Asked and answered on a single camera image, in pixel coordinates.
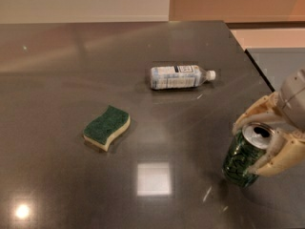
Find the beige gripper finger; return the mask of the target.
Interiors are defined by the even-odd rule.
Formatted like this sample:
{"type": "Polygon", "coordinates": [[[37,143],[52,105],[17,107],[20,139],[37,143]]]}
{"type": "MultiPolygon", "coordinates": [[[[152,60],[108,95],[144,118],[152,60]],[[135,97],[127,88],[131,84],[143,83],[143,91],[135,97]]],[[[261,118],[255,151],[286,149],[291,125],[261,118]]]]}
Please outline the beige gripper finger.
{"type": "Polygon", "coordinates": [[[277,128],[263,155],[247,170],[249,174],[270,177],[296,166],[305,159],[305,132],[291,133],[277,128]]]}
{"type": "Polygon", "coordinates": [[[274,92],[259,98],[244,114],[234,123],[232,133],[235,135],[238,130],[252,122],[259,123],[280,123],[284,121],[283,114],[277,107],[279,93],[274,92]]]}

